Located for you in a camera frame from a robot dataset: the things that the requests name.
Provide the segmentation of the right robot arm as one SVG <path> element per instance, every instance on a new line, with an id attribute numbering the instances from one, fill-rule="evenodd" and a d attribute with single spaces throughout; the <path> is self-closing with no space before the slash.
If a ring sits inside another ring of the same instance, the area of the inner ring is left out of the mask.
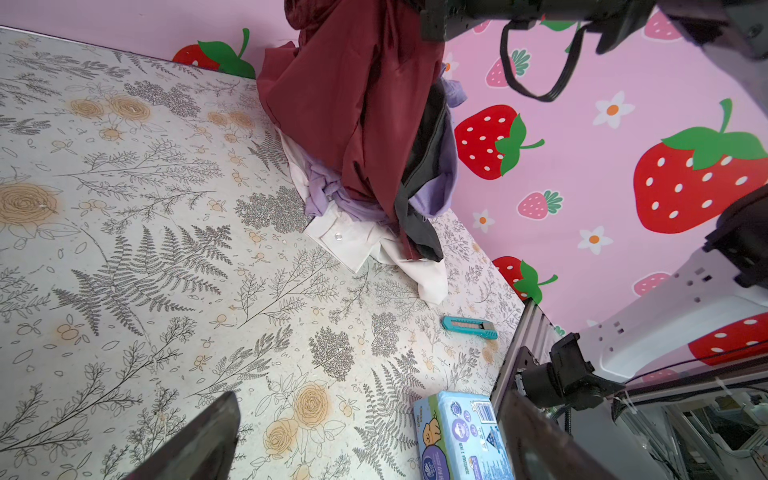
<path id="1" fill-rule="evenodd" d="M 428 1 L 421 10 L 421 34 L 439 42 L 456 38 L 485 20 L 506 31 L 529 30 L 541 20 L 578 26 L 563 70 L 539 96 L 555 101 L 572 78 L 584 38 L 599 35 L 598 54 L 613 51 L 646 25 L 654 9 L 663 12 L 716 64 L 735 63 L 735 78 L 754 91 L 767 78 L 767 5 L 763 1 Z M 767 190 L 708 190 L 690 204 L 667 207 L 660 168 L 677 165 L 687 186 L 700 185 L 723 161 L 765 157 L 756 140 L 731 132 L 691 129 L 669 137 L 642 163 L 634 183 L 643 206 L 666 220 L 705 211 L 716 221 L 703 245 L 660 286 L 605 321 L 561 339 L 536 299 L 528 299 L 490 397 L 498 420 L 513 416 L 543 429 L 547 409 L 562 418 L 603 400 L 628 402 L 628 386 L 646 376 L 646 365 L 679 347 L 767 310 Z"/>

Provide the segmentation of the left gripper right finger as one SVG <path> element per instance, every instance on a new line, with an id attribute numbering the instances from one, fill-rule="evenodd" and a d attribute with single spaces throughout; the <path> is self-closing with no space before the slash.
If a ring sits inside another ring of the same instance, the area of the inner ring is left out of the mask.
<path id="1" fill-rule="evenodd" d="M 515 479 L 616 479 L 518 392 L 505 395 L 497 419 Z"/>

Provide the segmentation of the maroon cloth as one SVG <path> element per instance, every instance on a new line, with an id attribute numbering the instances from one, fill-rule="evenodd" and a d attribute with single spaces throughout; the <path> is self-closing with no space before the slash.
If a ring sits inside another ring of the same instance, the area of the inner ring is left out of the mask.
<path id="1" fill-rule="evenodd" d="M 287 1 L 299 33 L 265 52 L 257 78 L 264 111 L 332 172 L 349 197 L 377 204 L 409 259 L 439 262 L 437 234 L 408 203 L 403 176 L 442 66 L 411 1 Z"/>

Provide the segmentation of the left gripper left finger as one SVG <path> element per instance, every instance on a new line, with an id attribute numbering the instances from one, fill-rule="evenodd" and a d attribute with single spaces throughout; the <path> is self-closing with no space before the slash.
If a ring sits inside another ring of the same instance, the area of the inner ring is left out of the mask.
<path id="1" fill-rule="evenodd" d="M 227 480 L 238 444 L 241 413 L 227 391 L 182 428 L 127 480 Z"/>

